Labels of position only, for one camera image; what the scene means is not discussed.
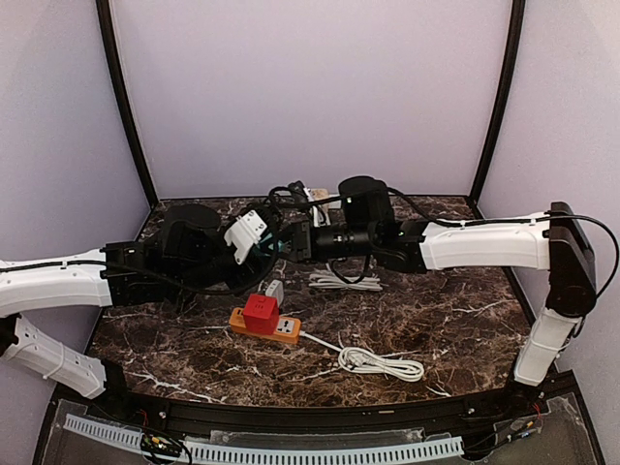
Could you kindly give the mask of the white adapter plug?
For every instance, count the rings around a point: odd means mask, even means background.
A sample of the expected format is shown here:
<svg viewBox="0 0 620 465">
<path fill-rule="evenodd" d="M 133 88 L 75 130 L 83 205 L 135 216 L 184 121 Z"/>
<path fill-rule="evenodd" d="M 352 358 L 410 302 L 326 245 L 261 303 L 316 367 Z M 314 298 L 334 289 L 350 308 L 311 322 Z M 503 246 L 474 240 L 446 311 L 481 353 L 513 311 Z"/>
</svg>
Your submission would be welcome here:
<svg viewBox="0 0 620 465">
<path fill-rule="evenodd" d="M 272 280 L 265 289 L 264 295 L 275 298 L 277 304 L 281 306 L 285 295 L 283 282 L 277 279 Z"/>
</svg>

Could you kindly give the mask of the red cube socket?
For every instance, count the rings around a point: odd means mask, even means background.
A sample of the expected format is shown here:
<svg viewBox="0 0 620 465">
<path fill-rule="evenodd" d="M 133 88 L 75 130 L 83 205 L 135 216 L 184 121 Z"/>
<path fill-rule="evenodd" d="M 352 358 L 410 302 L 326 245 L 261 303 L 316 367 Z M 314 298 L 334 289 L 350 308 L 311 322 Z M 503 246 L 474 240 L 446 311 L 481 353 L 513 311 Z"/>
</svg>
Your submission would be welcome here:
<svg viewBox="0 0 620 465">
<path fill-rule="evenodd" d="M 277 298 L 263 294 L 250 294 L 243 308 L 242 317 L 248 331 L 271 335 L 280 318 Z"/>
</svg>

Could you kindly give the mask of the teal usb charger plug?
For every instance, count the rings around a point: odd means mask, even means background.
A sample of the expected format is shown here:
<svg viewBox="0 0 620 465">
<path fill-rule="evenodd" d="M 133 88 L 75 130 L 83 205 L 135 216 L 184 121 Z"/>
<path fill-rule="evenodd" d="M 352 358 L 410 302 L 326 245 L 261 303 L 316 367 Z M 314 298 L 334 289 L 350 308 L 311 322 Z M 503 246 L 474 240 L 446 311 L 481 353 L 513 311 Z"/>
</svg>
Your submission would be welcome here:
<svg viewBox="0 0 620 465">
<path fill-rule="evenodd" d="M 269 258 L 273 253 L 279 254 L 282 248 L 282 240 L 278 239 L 277 242 L 274 242 L 273 234 L 268 232 L 266 235 L 262 236 L 259 242 L 253 247 L 252 253 L 258 257 Z"/>
</svg>

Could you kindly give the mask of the orange power strip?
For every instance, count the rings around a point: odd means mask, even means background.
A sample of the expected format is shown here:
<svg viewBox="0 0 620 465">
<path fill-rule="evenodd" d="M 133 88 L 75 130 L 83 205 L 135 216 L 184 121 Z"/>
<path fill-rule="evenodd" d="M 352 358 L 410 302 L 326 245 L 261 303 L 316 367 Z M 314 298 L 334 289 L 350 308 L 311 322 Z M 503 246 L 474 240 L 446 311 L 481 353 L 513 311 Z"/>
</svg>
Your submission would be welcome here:
<svg viewBox="0 0 620 465">
<path fill-rule="evenodd" d="M 240 307 L 236 307 L 232 310 L 229 318 L 229 325 L 231 330 L 238 334 L 292 345 L 298 343 L 302 330 L 301 320 L 297 318 L 281 317 L 276 329 L 271 334 L 267 335 L 251 332 L 246 328 L 243 320 L 243 309 Z"/>
</svg>

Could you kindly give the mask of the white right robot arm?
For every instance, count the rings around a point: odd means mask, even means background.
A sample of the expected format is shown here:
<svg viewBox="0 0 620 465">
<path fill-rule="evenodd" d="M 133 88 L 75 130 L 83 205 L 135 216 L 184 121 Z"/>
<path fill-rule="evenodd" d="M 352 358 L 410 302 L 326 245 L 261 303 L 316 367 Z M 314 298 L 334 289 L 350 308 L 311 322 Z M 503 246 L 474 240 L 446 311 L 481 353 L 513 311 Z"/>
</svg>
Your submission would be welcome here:
<svg viewBox="0 0 620 465">
<path fill-rule="evenodd" d="M 281 258 L 329 263 L 372 258 L 387 270 L 425 273 L 456 267 L 545 270 L 549 292 L 513 366 L 515 383 L 537 387 L 565 342 L 579 332 L 604 289 L 581 223 L 565 202 L 526 217 L 447 220 L 431 218 L 410 198 L 371 176 L 338 186 L 344 222 L 315 227 L 292 223 L 280 235 Z"/>
</svg>

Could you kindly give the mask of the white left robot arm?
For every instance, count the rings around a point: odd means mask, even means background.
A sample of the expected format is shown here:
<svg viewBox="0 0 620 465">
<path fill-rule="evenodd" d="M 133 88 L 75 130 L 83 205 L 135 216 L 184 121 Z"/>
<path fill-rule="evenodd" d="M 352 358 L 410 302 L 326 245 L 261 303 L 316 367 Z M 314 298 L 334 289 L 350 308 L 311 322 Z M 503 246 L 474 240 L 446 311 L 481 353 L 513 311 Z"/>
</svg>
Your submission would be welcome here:
<svg viewBox="0 0 620 465">
<path fill-rule="evenodd" d="M 125 394 L 118 364 L 81 354 L 35 327 L 26 313 L 70 306 L 123 307 L 174 301 L 183 294 L 242 294 L 258 284 L 277 254 L 279 222 L 250 205 L 228 224 L 203 205 L 170 211 L 143 241 L 110 243 L 63 258 L 1 264 L 1 358 L 88 399 Z"/>
</svg>

